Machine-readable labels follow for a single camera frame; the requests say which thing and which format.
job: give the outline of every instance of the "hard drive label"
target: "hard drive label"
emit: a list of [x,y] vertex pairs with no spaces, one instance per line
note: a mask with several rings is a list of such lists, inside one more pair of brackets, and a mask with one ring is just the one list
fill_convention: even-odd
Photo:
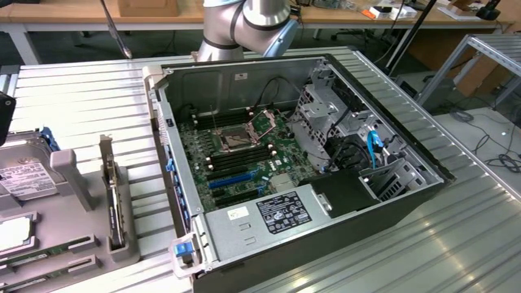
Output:
[[258,201],[257,207],[270,234],[277,234],[312,221],[296,192]]
[[55,189],[55,182],[41,163],[0,169],[0,185],[15,196]]

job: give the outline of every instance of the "floor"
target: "floor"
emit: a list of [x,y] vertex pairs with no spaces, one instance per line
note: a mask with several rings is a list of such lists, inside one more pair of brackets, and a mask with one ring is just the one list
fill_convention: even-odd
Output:
[[[313,30],[300,30],[296,34],[290,48],[316,48],[329,46],[353,46],[360,49],[370,60],[378,59],[388,50],[389,43],[378,37],[364,43],[362,35],[340,35],[337,40],[330,40],[330,35],[338,30],[324,29],[321,39],[313,39]],[[115,40],[108,32],[89,32],[88,38],[81,38],[83,45],[75,46],[72,32],[33,32],[32,42],[40,54],[43,63],[65,63],[81,61],[99,61],[121,59],[121,53]],[[120,33],[127,46],[133,52],[135,58],[160,57],[173,54],[188,55],[197,51],[203,39],[203,31],[132,31],[129,35]],[[0,65],[21,64],[15,45],[8,34],[0,33]],[[390,54],[378,65],[384,66]],[[410,73],[426,70],[426,67],[405,54],[394,74]]]

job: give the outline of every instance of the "blue pcie slot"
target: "blue pcie slot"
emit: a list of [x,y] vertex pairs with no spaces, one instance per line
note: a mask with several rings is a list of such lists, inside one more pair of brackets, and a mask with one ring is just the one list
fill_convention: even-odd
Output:
[[211,189],[215,189],[215,188],[219,188],[219,187],[223,187],[223,186],[228,186],[228,185],[232,185],[232,184],[243,182],[243,181],[252,180],[253,179],[253,175],[254,174],[252,172],[252,173],[247,173],[247,174],[235,176],[235,177],[228,178],[228,179],[217,180],[215,182],[208,183],[208,187]]

